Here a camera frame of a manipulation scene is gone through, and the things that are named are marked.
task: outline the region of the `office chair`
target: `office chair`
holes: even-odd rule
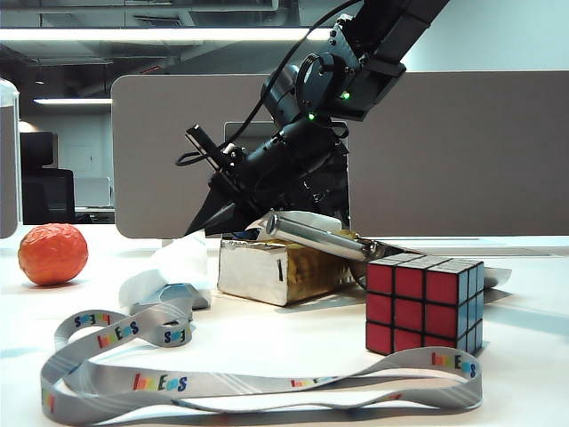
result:
[[[44,168],[53,163],[53,134],[20,135],[22,213],[24,224],[77,223],[73,172]]]

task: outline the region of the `rubik's cube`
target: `rubik's cube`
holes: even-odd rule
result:
[[[484,264],[397,254],[367,265],[365,345],[380,354],[482,346]]]

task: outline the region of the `lanyard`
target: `lanyard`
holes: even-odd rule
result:
[[[135,338],[160,347],[187,344],[191,340],[189,323],[192,306],[196,306],[196,298],[181,293],[168,301],[139,308],[131,316],[108,310],[87,310],[65,319],[55,332],[56,351],[41,371],[45,415],[59,423],[85,425],[107,421],[152,405],[235,413],[306,405],[351,409],[392,400],[429,407],[470,409],[478,406],[482,400],[482,376],[478,361],[466,352],[447,347],[403,350],[352,375],[308,378],[164,371],[103,365],[92,360]],[[69,340],[77,331],[91,326],[102,328],[74,341]],[[406,375],[391,374],[396,372],[394,369],[401,368],[418,371]],[[323,386],[325,390],[338,388],[342,382],[358,378],[365,378],[368,383],[385,383],[402,377],[425,381],[441,376],[448,379],[448,374],[452,374],[452,385],[378,391],[372,398],[356,399],[349,403],[331,401],[325,394],[320,398],[317,393],[302,393]],[[298,401],[263,404],[257,399],[249,399],[244,407],[235,408],[216,406],[211,399],[202,399],[286,392],[299,392]]]

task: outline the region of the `orange ball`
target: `orange ball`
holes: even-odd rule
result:
[[[71,224],[38,225],[24,236],[18,250],[20,268],[40,286],[71,280],[88,257],[83,234]]]

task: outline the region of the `white wall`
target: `white wall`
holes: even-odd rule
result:
[[[450,0],[405,56],[412,71],[569,69],[569,0]]]
[[[75,177],[108,177],[114,187],[110,114],[44,115],[26,117],[37,130],[58,135],[59,167]]]

